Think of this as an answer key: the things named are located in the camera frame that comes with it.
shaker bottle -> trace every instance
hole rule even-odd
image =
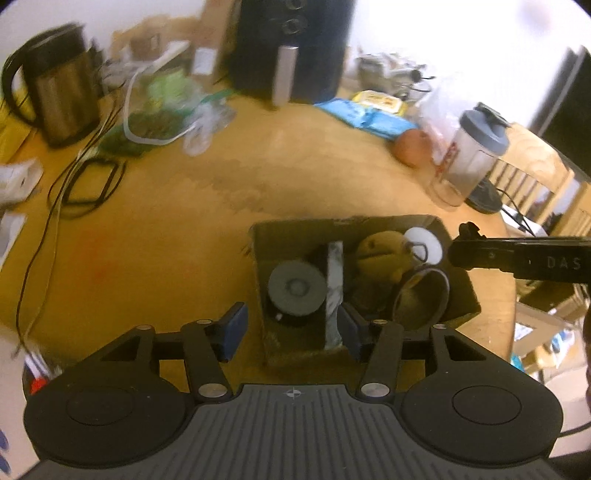
[[[443,207],[459,207],[507,151],[507,127],[507,120],[484,103],[466,110],[431,181],[431,198]]]

wooden table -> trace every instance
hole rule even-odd
[[[500,215],[481,215],[465,205],[455,212],[435,206],[413,172],[393,159],[377,137],[311,106],[270,112],[253,99],[230,104],[238,116],[215,135],[205,154],[191,158],[175,142],[131,159],[118,191],[104,206],[81,219],[61,221],[57,264],[34,331],[41,345],[79,359],[138,324],[177,330],[246,301],[249,330],[235,360],[225,366],[231,383],[309,381],[310,372],[299,377],[264,368],[249,254],[248,231],[255,222],[428,213],[441,217],[452,237],[467,220],[487,236],[506,236]],[[38,157],[45,173],[40,193],[16,208],[28,219],[0,273],[0,320],[9,326],[46,221],[48,186],[81,146],[49,150],[37,134],[18,154],[17,160]],[[52,249],[50,234],[32,271],[22,310],[25,324],[39,305]],[[515,282],[495,270],[474,270],[470,277],[482,314],[461,331],[507,358]],[[345,362],[340,371],[351,368],[352,362]],[[338,370],[323,380],[338,382]]]

kettle handle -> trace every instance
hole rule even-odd
[[[38,127],[37,118],[32,120],[27,118],[23,114],[21,108],[17,104],[16,99],[14,98],[12,81],[14,80],[14,77],[20,67],[22,67],[22,55],[21,50],[17,50],[7,58],[4,68],[2,69],[2,96],[4,97],[4,101],[7,103],[11,113],[16,115],[26,124],[31,125],[32,127]]]

gray round object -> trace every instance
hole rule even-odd
[[[275,267],[267,284],[269,298],[281,312],[295,317],[314,313],[326,299],[326,279],[318,268],[294,260]]]
[[[206,383],[197,390],[199,395],[206,398],[219,398],[228,393],[228,389],[221,383]]]
[[[390,393],[390,389],[383,383],[366,383],[361,387],[361,393],[370,398],[382,398]]]
[[[466,110],[460,117],[460,127],[480,145],[498,156],[505,154],[509,148],[506,134],[508,126],[507,120],[481,103],[472,110]]]

yellow package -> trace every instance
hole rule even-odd
[[[15,97],[19,104],[24,102],[21,106],[23,113],[32,117],[32,110],[24,101],[25,94],[19,92]],[[30,132],[31,127],[11,115],[4,99],[0,99],[0,165],[12,158]]]
[[[403,116],[407,108],[406,103],[400,98],[387,93],[374,92],[373,90],[356,93],[353,101],[363,106],[370,106],[399,116]]]

